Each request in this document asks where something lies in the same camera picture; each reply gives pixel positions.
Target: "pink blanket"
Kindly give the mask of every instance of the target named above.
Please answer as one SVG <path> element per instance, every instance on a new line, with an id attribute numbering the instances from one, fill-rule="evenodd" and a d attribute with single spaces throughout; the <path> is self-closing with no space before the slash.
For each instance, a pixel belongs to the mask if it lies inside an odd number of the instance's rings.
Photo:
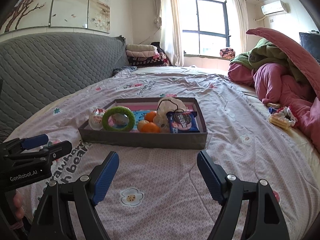
<path id="1" fill-rule="evenodd" d="M 318 132 L 320 66 L 318 62 L 298 43 L 278 31 L 259 27 L 248 30 L 247 34 L 264 37 L 278 46 L 308 78 L 310 85 L 297 83 L 285 67 L 275 63 L 261 66 L 256 73 L 252 73 L 241 64 L 233 63 L 228 72 L 230 80 L 243 85 L 254 85 L 258 98 L 263 104 L 291 105 L 299 118 L 298 128 L 320 151 L 320 133 Z"/>

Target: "bed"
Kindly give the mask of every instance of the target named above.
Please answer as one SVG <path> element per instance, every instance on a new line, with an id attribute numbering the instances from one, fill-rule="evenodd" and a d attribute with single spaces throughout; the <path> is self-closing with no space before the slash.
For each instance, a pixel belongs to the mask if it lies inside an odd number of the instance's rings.
<path id="1" fill-rule="evenodd" d="M 142 83 L 143 86 L 132 86 Z M 242 180 L 267 179 L 280 196 L 290 239 L 301 239 L 320 210 L 319 154 L 299 131 L 285 133 L 268 122 L 268 110 L 254 90 L 199 68 L 154 67 L 123 70 L 59 99 L 16 128 L 8 139 L 46 133 L 50 141 L 69 140 L 73 150 L 52 166 L 60 183 L 89 174 L 109 151 L 120 166 L 99 217 L 112 239 L 206 239 L 220 211 L 196 165 L 197 150 L 145 149 L 90 144 L 77 131 L 95 107 L 115 98 L 195 97 L 208 129 L 206 150 L 226 172 Z M 49 179 L 20 188 L 26 217 L 32 215 Z M 137 206 L 123 203 L 126 192 L 142 194 Z M 78 239 L 84 239 L 74 206 Z M 240 239 L 246 202 L 234 239 Z"/>

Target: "white curtain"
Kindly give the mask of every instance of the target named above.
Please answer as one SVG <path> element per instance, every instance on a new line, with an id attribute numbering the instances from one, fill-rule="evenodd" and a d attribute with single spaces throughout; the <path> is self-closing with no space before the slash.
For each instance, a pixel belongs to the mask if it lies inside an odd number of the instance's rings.
<path id="1" fill-rule="evenodd" d="M 172 65 L 182 67 L 184 56 L 181 45 L 179 0 L 161 0 L 161 22 L 160 47 L 165 51 Z"/>
<path id="2" fill-rule="evenodd" d="M 155 19 L 155 25 L 158 29 L 161 28 L 161 0 L 154 0 L 155 8 L 156 8 L 156 19 Z"/>
<path id="3" fill-rule="evenodd" d="M 239 37 L 236 42 L 239 44 L 239 51 L 236 51 L 236 53 L 240 54 L 247 51 L 248 35 L 246 34 L 246 31 L 249 29 L 248 12 L 245 0 L 233 0 L 233 4 L 235 6 L 239 23 L 239 32 L 236 32 L 237 37 Z"/>

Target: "finger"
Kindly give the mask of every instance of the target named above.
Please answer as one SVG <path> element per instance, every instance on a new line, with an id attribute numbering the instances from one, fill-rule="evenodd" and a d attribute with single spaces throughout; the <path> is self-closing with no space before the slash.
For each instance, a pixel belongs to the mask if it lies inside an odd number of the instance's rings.
<path id="1" fill-rule="evenodd" d="M 13 204 L 16 208 L 20 208 L 22 206 L 22 196 L 18 191 L 13 197 Z"/>
<path id="2" fill-rule="evenodd" d="M 22 207 L 18 208 L 17 211 L 15 212 L 15 215 L 17 219 L 22 219 L 24 216 L 24 210 Z"/>

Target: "window sill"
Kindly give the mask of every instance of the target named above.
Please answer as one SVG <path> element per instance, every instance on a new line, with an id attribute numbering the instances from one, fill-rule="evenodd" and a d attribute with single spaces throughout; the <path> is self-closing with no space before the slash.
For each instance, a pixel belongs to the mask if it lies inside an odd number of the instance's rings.
<path id="1" fill-rule="evenodd" d="M 204 55 L 192 55 L 192 54 L 184 54 L 185 57 L 200 57 L 200 58 L 217 58 L 230 61 L 231 59 L 223 58 L 223 57 L 213 57 L 213 56 L 204 56 Z"/>

